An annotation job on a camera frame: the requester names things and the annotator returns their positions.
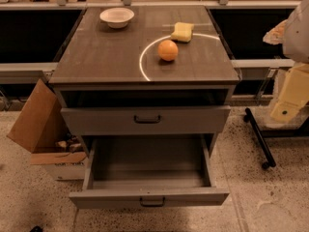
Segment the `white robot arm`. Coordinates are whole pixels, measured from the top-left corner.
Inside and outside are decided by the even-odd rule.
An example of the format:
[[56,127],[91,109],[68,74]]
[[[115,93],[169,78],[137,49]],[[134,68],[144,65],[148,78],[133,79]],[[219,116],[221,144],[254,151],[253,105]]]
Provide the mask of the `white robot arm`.
[[283,54],[295,64],[285,79],[270,117],[290,122],[309,102],[309,0],[302,0],[289,17],[268,31],[263,41],[282,44]]

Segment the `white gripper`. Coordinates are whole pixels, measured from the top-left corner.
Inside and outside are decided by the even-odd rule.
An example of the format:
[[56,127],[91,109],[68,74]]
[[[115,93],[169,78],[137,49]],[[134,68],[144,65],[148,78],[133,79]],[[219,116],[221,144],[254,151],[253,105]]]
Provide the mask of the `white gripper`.
[[[284,42],[287,20],[281,21],[268,31],[263,42],[281,44]],[[296,63],[285,73],[283,86],[270,117],[280,123],[290,122],[298,112],[309,102],[309,64]]]

